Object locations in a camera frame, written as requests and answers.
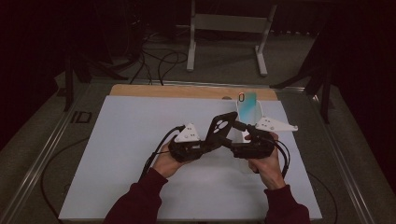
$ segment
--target forearm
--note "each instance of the forearm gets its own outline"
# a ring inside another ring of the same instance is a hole
[[[167,180],[150,169],[138,183],[120,197],[108,212],[105,224],[156,223],[161,206],[160,191]]]
[[[308,209],[294,200],[289,185],[282,189],[266,189],[264,192],[269,205],[266,224],[310,223]]]

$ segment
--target white board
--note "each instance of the white board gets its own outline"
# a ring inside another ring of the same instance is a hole
[[[261,103],[266,117],[288,122],[279,101]],[[105,218],[138,180],[147,158],[168,131],[191,122],[205,138],[211,120],[232,111],[236,106],[231,100],[107,96],[59,218]],[[308,207],[312,219],[321,218],[293,134],[278,135],[290,150],[286,182],[294,198]],[[221,147],[181,167],[163,187],[158,219],[263,219],[268,210],[265,186],[259,175],[243,172],[241,164]]]

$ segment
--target person's left hand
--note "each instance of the person's left hand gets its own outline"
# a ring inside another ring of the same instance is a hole
[[[158,155],[157,160],[152,165],[152,168],[156,170],[160,175],[165,178],[171,177],[182,165],[189,163],[190,161],[178,162],[176,161],[171,153],[169,152],[169,143],[166,143],[161,148],[161,154]]]

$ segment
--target white triangular bracket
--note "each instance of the white triangular bracket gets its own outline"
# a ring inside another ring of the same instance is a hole
[[[256,124],[256,128],[267,132],[298,131],[297,126],[289,125],[276,119],[262,117]]]
[[[196,142],[199,141],[198,132],[195,129],[195,126],[192,123],[186,125],[186,128],[181,131],[181,133],[175,138],[175,142]]]

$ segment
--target teal phone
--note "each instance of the teal phone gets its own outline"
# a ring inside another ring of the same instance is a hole
[[[246,124],[256,124],[256,92],[245,91],[238,95],[238,116],[239,121]]]

